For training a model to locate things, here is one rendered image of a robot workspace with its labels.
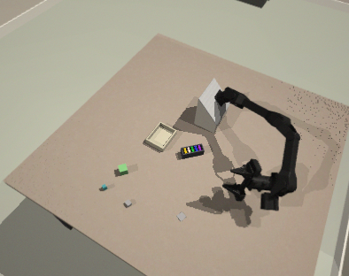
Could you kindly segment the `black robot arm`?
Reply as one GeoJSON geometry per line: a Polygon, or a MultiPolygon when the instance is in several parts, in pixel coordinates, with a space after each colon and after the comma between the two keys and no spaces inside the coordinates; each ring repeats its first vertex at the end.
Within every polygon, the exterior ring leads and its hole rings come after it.
{"type": "Polygon", "coordinates": [[[217,92],[215,100],[220,107],[223,104],[234,104],[236,107],[243,109],[244,107],[255,112],[264,118],[269,125],[278,129],[286,138],[283,165],[281,171],[272,172],[270,176],[265,176],[267,185],[260,195],[260,209],[279,211],[279,196],[284,196],[297,189],[297,176],[295,173],[297,155],[299,149],[300,135],[291,123],[291,119],[281,113],[269,111],[256,103],[249,100],[244,94],[226,87],[224,91],[217,92]]]}

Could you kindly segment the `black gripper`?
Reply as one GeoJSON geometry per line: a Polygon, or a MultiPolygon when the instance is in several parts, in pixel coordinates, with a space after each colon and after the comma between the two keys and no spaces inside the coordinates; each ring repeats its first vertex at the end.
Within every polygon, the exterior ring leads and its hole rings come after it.
{"type": "Polygon", "coordinates": [[[258,160],[251,159],[245,166],[230,170],[232,173],[245,176],[241,185],[235,183],[234,185],[222,184],[222,186],[234,194],[236,201],[242,201],[245,196],[245,188],[248,188],[248,191],[257,189],[258,192],[265,189],[267,179],[260,174],[261,170],[258,160]]]}

